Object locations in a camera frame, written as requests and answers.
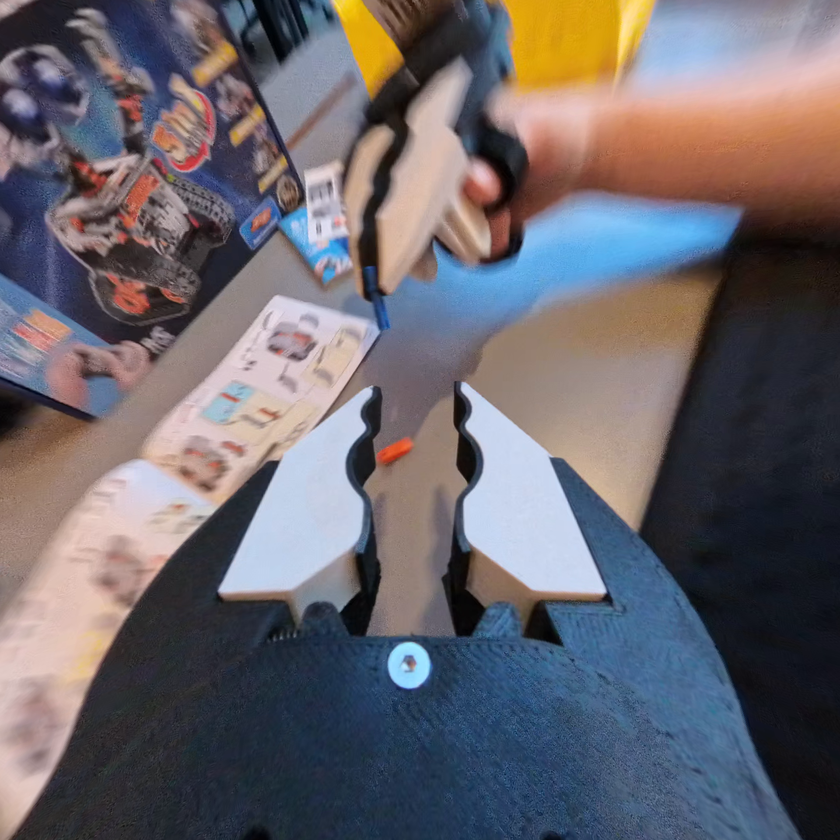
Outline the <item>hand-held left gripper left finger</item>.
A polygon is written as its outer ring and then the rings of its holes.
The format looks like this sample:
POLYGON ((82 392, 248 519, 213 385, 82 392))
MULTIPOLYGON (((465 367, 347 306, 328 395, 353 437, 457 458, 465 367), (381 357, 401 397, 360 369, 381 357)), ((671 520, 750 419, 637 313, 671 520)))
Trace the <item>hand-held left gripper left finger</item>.
POLYGON ((366 634, 382 578, 373 507, 382 390, 369 386, 279 460, 218 588, 225 602, 284 602, 299 622, 331 604, 366 634))

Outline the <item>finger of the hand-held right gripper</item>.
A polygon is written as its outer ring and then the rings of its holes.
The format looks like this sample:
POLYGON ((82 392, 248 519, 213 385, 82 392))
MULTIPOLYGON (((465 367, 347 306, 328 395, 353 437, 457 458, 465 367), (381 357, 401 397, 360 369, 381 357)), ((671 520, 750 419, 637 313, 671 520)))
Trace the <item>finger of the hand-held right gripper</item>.
POLYGON ((391 149, 395 134, 386 124, 363 130, 349 152, 343 174, 343 201, 348 228, 349 251, 353 262, 355 287, 369 300, 362 269, 367 266, 362 253, 364 213, 374 194, 375 174, 383 156, 391 149))
POLYGON ((406 142, 375 215, 378 285, 391 295, 421 264, 433 279, 428 252, 435 238, 468 265, 490 256, 485 212, 463 194, 469 156, 455 131, 473 74, 464 60, 435 73, 406 110, 406 142))

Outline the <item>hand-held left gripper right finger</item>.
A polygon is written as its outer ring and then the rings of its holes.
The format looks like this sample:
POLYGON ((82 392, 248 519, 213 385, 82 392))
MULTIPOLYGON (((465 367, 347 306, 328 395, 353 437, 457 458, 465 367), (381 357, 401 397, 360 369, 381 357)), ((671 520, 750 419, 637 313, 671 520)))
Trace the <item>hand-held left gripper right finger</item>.
POLYGON ((550 452, 471 385, 454 387, 455 502, 446 597, 456 634, 510 604, 525 629, 540 605, 604 604, 607 587, 550 452))

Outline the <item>blue connector pin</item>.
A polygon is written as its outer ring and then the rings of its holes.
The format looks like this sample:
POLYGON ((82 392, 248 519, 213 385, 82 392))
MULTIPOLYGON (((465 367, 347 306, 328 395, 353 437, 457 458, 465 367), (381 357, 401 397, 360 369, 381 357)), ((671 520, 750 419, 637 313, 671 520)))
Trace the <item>blue connector pin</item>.
POLYGON ((361 270, 362 288, 365 299, 371 304, 377 328, 385 332, 391 328, 390 319, 385 306, 385 295, 379 286, 377 268, 364 266, 361 270))

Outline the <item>person's right forearm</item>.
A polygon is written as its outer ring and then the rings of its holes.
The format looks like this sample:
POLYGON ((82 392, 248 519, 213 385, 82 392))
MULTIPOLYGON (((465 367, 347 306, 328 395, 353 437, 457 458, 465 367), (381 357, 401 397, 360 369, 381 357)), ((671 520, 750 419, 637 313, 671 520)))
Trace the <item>person's right forearm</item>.
POLYGON ((596 190, 836 219, 838 54, 705 87, 612 95, 594 107, 586 152, 581 184, 596 190))

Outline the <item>person's right hand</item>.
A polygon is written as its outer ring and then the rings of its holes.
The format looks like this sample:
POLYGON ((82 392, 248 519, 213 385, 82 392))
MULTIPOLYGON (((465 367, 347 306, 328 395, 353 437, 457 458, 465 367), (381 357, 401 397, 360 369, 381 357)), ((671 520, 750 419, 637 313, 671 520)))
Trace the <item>person's right hand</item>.
POLYGON ((489 105, 495 128, 514 135, 528 156, 528 169, 513 198, 498 209, 501 181, 490 165, 474 159, 463 193, 486 211, 489 261, 512 255, 525 223, 559 203, 578 186, 590 160, 592 125, 601 100, 596 88, 530 93, 501 92, 489 105))

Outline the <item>blue sticker sheet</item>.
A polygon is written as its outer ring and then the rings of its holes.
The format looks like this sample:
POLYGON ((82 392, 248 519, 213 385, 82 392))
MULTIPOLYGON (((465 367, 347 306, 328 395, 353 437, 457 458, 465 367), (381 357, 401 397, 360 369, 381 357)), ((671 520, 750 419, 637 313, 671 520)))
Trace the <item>blue sticker sheet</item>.
POLYGON ((306 170, 301 205, 280 220, 280 231, 324 286, 353 273, 343 170, 338 160, 306 170))

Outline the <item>yellow storage bin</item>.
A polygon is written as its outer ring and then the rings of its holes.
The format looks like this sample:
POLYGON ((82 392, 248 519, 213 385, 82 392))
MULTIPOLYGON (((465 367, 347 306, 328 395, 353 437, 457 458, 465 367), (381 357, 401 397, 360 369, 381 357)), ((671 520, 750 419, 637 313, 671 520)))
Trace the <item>yellow storage bin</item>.
MULTIPOLYGON (((397 69, 397 47, 362 1, 333 8, 372 98, 397 69)), ((655 1, 505 1, 522 90, 615 82, 633 63, 655 1)))

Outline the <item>open instruction booklet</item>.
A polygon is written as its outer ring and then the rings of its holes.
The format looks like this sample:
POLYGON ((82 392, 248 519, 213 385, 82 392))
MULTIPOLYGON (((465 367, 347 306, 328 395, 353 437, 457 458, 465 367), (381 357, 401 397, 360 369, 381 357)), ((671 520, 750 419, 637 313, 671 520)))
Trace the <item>open instruction booklet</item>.
POLYGON ((154 577, 260 466, 321 421, 379 335, 374 321, 273 297, 140 456, 71 509, 2 618, 2 838, 45 788, 154 577))

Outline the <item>black perforated panel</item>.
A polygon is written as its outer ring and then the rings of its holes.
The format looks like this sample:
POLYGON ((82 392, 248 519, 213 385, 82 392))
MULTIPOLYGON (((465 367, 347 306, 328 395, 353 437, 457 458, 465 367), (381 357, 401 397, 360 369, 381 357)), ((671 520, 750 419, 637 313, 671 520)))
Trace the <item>black perforated panel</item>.
POLYGON ((738 234, 640 528, 803 838, 839 838, 838 237, 738 234))

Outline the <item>blue robot kit box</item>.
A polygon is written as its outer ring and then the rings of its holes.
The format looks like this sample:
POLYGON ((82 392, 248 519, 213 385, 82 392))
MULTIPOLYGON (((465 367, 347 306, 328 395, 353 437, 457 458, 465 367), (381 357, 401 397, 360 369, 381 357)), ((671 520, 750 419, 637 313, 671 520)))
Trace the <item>blue robot kit box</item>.
POLYGON ((221 2, 2 2, 2 402, 108 413, 301 204, 221 2))

